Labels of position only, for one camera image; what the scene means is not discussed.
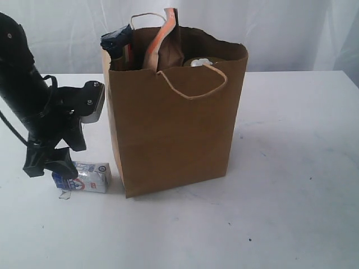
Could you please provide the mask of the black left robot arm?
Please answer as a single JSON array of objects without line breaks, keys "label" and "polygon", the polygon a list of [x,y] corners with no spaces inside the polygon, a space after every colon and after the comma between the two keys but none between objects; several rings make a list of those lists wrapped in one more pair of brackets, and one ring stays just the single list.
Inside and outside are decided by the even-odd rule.
[{"label": "black left robot arm", "polygon": [[23,27],[1,14],[1,98],[28,131],[24,138],[1,115],[1,120],[26,146],[23,167],[29,177],[50,170],[65,179],[77,178],[70,149],[86,148],[80,116],[64,98],[72,90],[59,88],[55,76],[42,76],[35,67]]}]

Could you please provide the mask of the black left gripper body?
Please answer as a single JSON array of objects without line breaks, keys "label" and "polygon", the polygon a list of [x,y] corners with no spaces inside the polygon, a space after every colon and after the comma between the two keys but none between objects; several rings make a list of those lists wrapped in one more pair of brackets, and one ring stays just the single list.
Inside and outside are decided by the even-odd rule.
[{"label": "black left gripper body", "polygon": [[45,161],[54,149],[69,147],[84,151],[86,143],[80,118],[74,115],[60,115],[44,118],[37,122],[37,130],[30,132],[27,140],[24,172],[30,177],[44,175]]}]

